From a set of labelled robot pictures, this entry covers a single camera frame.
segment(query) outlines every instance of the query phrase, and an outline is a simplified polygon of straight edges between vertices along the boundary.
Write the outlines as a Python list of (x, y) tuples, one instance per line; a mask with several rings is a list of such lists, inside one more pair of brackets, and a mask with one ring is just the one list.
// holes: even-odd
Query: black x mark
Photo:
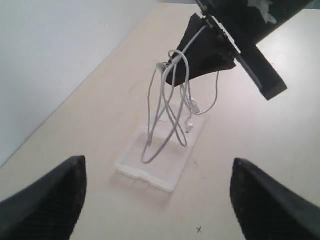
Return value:
[(197, 227), (197, 228), (196, 228), (196, 229), (198, 230), (197, 234), (198, 234), (198, 233), (202, 233), (201, 228), (202, 228), (202, 227)]

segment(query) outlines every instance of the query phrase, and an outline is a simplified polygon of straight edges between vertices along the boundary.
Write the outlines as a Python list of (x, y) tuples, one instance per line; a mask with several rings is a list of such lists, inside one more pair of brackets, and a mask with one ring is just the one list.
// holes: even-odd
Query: light wood surface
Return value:
[[(167, 61), (194, 12), (195, 5), (159, 4), (0, 169), (0, 201), (68, 157), (85, 155), (87, 197), (71, 239), (239, 240), (229, 187), (233, 160), (242, 157), (320, 206), (316, 10), (304, 10), (259, 44), (285, 93), (268, 102), (242, 67), (221, 73), (217, 105), (172, 194), (116, 173), (117, 156), (146, 119), (155, 63)], [(215, 74), (192, 81), (202, 109), (214, 85)]]

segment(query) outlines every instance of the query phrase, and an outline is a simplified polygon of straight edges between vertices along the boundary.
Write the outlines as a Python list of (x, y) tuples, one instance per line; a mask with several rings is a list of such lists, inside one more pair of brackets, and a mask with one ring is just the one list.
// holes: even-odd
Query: white cable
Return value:
[[(186, 51), (188, 50), (188, 48), (191, 46), (191, 44), (194, 43), (194, 41), (197, 39), (197, 37), (202, 33), (203, 30), (205, 30), (207, 28), (207, 26), (202, 27), (198, 33), (191, 39), (191, 41), (187, 44), (187, 46), (184, 48), (184, 50), (181, 52), (179, 50), (170, 50), (168, 52), (168, 56), (171, 59), (171, 63), (161, 63), (158, 62), (156, 65), (156, 68), (153, 72), (152, 75), (152, 79), (150, 82), (150, 86), (148, 89), (148, 96), (147, 96), (147, 106), (148, 106), (148, 126), (147, 126), (147, 141), (146, 144), (144, 146), (142, 155), (141, 155), (141, 162), (143, 164), (149, 164), (151, 163), (159, 154), (160, 152), (164, 149), (164, 147), (167, 145), (167, 143), (169, 142), (169, 140), (171, 139), (171, 137), (173, 136), (173, 134), (175, 133), (175, 135), (177, 136), (177, 139), (179, 141), (179, 143), (186, 147), (187, 146), (187, 138), (186, 135), (180, 125), (180, 118), (182, 115), (182, 111), (183, 111), (183, 107), (184, 105), (186, 105), (187, 109), (190, 112), (190, 117), (187, 119), (186, 123), (191, 119), (192, 114), (196, 114), (195, 112), (193, 112), (192, 110), (192, 99), (191, 99), (191, 88), (190, 88), (190, 84), (189, 84), (189, 80), (190, 80), (190, 66), (188, 63), (188, 59), (185, 56)], [(177, 56), (172, 59), (171, 53), (176, 53)], [(184, 86), (182, 86), (180, 88), (180, 94), (181, 94), (181, 103), (179, 105), (179, 109), (177, 112), (177, 116), (174, 114), (174, 111), (172, 110), (171, 106), (170, 106), (170, 102), (173, 98), (174, 95), (174, 90), (175, 90), (175, 82), (176, 82), (176, 72), (177, 72), (177, 65), (178, 63), (183, 60), (184, 64), (185, 64), (185, 82), (184, 82)], [(158, 104), (157, 104), (157, 109), (155, 112), (155, 117), (154, 117), (154, 122), (153, 125), (151, 127), (151, 107), (150, 107), (150, 95), (151, 95), (151, 89), (152, 89), (152, 85), (154, 83), (154, 79), (155, 79), (155, 75), (157, 72), (157, 69), (159, 69), (161, 71), (161, 86), (160, 86), (160, 95), (159, 95), (159, 100), (158, 100)], [(167, 82), (167, 78), (169, 73), (173, 70), (173, 75), (172, 75), (172, 86), (171, 86), (171, 92), (169, 94), (169, 97), (166, 97), (165, 94), (165, 84)], [(164, 107), (161, 109), (161, 104), (162, 101), (164, 102)], [(210, 109), (212, 109), (212, 107), (216, 104), (217, 101), (217, 97), (213, 103), (213, 105), (210, 107)], [(153, 135), (156, 129), (156, 126), (161, 118), (161, 116), (164, 114), (164, 112), (166, 111), (167, 116), (172, 124), (172, 130), (169, 133), (169, 135), (167, 136), (167, 138), (164, 140), (163, 144), (160, 146), (160, 148), (155, 152), (155, 154), (150, 157), (148, 160), (145, 160), (145, 154), (147, 151), (147, 148), (152, 144), (152, 139), (153, 139)], [(182, 134), (183, 137), (183, 141), (181, 140), (181, 137), (178, 133), (179, 132)]]

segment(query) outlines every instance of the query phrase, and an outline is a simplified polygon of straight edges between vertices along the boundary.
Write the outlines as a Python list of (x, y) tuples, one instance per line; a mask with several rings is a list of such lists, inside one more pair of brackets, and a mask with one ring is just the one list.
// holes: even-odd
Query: earphone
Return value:
[[(190, 123), (192, 116), (193, 115), (202, 115), (202, 114), (209, 112), (217, 102), (219, 72), (217, 73), (217, 78), (216, 78), (216, 97), (215, 97), (214, 103), (212, 104), (212, 106), (208, 110), (206, 110), (204, 112), (200, 111), (197, 102), (194, 99), (192, 99), (191, 87), (189, 84), (190, 66), (188, 63), (188, 59), (185, 56), (185, 53), (188, 50), (188, 48), (191, 46), (191, 44), (197, 39), (197, 37), (206, 28), (207, 28), (207, 26), (202, 27), (197, 32), (197, 34), (191, 39), (191, 41), (186, 45), (186, 47), (184, 48), (184, 50), (182, 52), (179, 50), (176, 50), (176, 49), (170, 50), (168, 52), (168, 56), (171, 60), (171, 63), (158, 62), (155, 66), (155, 70), (153, 72), (153, 75), (152, 75), (152, 78), (150, 81), (150, 85), (149, 85), (149, 89), (148, 89), (148, 96), (147, 96), (148, 124), (147, 124), (147, 140), (146, 140), (145, 146), (144, 146), (142, 154), (141, 154), (141, 162), (143, 164), (150, 164), (160, 154), (160, 152), (164, 149), (164, 147), (167, 145), (167, 143), (169, 142), (169, 140), (173, 136), (173, 134), (176, 135), (180, 145), (183, 147), (186, 147), (188, 145), (188, 142), (187, 142), (187, 138), (186, 138), (185, 133), (189, 134), (194, 128), (194, 126)], [(176, 53), (177, 56), (175, 58), (172, 58), (171, 53)], [(174, 111), (172, 110), (172, 108), (170, 106), (170, 102), (173, 98), (174, 90), (175, 90), (177, 65), (181, 60), (185, 64), (185, 82), (184, 82), (184, 84), (182, 84), (180, 86), (181, 102), (179, 104), (177, 115), (175, 115)], [(156, 109), (153, 125), (151, 126), (150, 95), (151, 95), (151, 89), (152, 89), (152, 86), (153, 86), (153, 83), (155, 80), (155, 75), (156, 75), (157, 70), (160, 71), (160, 73), (161, 73), (161, 87), (160, 87), (160, 95), (159, 95), (159, 100), (158, 100), (158, 104), (157, 104), (157, 109)], [(166, 80), (168, 78), (168, 75), (171, 71), (173, 71), (172, 86), (171, 86), (171, 92), (169, 94), (169, 97), (167, 98), (166, 94), (165, 94), (165, 84), (167, 82)], [(189, 117), (184, 122), (185, 126), (184, 126), (184, 130), (183, 130), (183, 128), (180, 125), (180, 118), (181, 118), (184, 106), (186, 106), (186, 108), (189, 111)], [(149, 146), (151, 146), (151, 144), (152, 144), (155, 128), (156, 128), (158, 122), (160, 121), (160, 118), (162, 117), (162, 115), (164, 114), (165, 111), (167, 113), (167, 116), (168, 116), (171, 124), (172, 124), (172, 130), (168, 134), (167, 138), (164, 140), (163, 144), (153, 154), (153, 156), (150, 157), (148, 160), (145, 160), (144, 158), (145, 158), (147, 148)]]

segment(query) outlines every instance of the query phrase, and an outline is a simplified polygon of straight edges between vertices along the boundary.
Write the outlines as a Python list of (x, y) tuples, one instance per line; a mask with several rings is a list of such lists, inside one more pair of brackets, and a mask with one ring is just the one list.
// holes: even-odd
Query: clear plastic case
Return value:
[[(171, 107), (175, 113), (178, 112), (179, 106), (177, 104), (172, 104)], [(189, 112), (184, 107), (180, 119), (183, 131), (185, 131), (185, 121), (188, 117)], [(174, 134), (162, 152), (149, 164), (141, 162), (141, 154), (147, 141), (148, 128), (146, 126), (140, 127), (116, 161), (117, 170), (133, 178), (148, 181), (157, 188), (173, 192), (206, 120), (207, 116), (205, 115), (193, 116), (189, 121), (194, 126), (193, 130), (186, 133), (187, 146), (181, 146)], [(152, 145), (147, 149), (145, 160), (159, 149), (171, 130), (172, 124), (165, 112), (155, 129)]]

